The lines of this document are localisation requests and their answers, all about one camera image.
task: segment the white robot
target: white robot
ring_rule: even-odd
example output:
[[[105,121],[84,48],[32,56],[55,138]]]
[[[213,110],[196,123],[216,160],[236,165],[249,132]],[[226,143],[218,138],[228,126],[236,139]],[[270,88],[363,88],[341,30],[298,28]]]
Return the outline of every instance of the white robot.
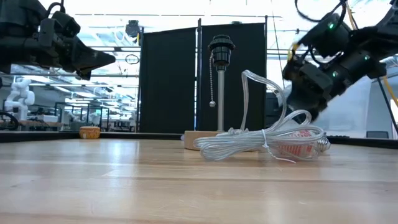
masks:
[[[18,108],[18,115],[16,118],[20,121],[25,121],[27,117],[27,107],[35,103],[35,94],[29,90],[29,84],[32,81],[29,79],[18,78],[16,82],[11,85],[11,93],[7,97],[4,107],[6,111],[12,111],[13,108]]]

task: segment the yellow cable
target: yellow cable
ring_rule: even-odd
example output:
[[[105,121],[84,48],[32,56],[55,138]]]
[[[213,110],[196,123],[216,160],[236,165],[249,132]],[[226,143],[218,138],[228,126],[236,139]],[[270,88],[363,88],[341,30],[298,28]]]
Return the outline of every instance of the yellow cable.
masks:
[[[394,103],[395,103],[395,104],[397,105],[397,107],[398,107],[398,100],[397,100],[396,96],[394,95],[394,92],[392,91],[392,88],[391,88],[390,83],[388,82],[388,79],[387,79],[386,76],[383,77],[383,81],[384,81],[384,85],[386,86],[388,92],[389,92],[390,95],[391,95],[392,100],[394,100]]]
[[[300,44],[298,43],[293,43],[292,45],[292,50],[289,50],[287,52],[287,61],[293,58],[293,52],[295,52],[298,48],[300,47]]]
[[[347,8],[349,22],[351,23],[351,26],[353,27],[353,29],[357,29],[357,27],[355,26],[355,23],[354,23],[353,13],[352,13],[351,9],[349,8],[348,2],[346,2],[346,6],[347,6],[346,8]],[[394,94],[394,91],[392,91],[392,88],[390,86],[390,83],[388,82],[387,76],[383,76],[383,82],[384,82],[384,85],[386,86],[388,92],[390,93],[392,100],[394,100],[394,103],[398,107],[398,100]]]

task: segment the table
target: table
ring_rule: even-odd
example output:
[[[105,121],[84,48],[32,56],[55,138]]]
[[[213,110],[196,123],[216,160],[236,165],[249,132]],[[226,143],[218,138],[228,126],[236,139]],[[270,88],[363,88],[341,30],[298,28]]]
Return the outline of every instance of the table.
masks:
[[[204,161],[180,141],[0,144],[0,220],[20,224],[396,223],[398,151]]]
[[[30,127],[45,127],[51,129],[51,131],[58,131],[63,126],[59,122],[40,122],[40,121],[19,121],[18,131],[29,131]]]

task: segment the small wooden object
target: small wooden object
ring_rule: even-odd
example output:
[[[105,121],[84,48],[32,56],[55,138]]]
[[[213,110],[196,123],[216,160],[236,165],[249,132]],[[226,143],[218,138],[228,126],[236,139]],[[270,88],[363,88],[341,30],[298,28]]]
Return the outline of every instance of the small wooden object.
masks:
[[[199,151],[199,148],[193,146],[193,141],[195,139],[202,137],[213,137],[219,133],[222,133],[222,131],[185,131],[184,148]]]
[[[82,139],[98,139],[101,134],[99,127],[81,127],[79,135]]]

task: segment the label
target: label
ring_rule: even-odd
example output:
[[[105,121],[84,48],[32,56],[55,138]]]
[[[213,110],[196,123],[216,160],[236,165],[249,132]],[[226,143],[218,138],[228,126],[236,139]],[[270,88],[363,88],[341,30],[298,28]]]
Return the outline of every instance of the label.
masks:
[[[296,131],[296,132],[290,134],[289,136],[295,137],[295,138],[302,138],[302,137],[310,137],[310,136],[312,136],[312,134],[310,131],[303,130],[303,131]],[[281,145],[278,148],[280,150],[279,152],[282,155],[288,156],[286,153],[284,153],[284,152],[288,152],[295,156],[308,157],[313,152],[314,146],[312,146],[312,145]]]

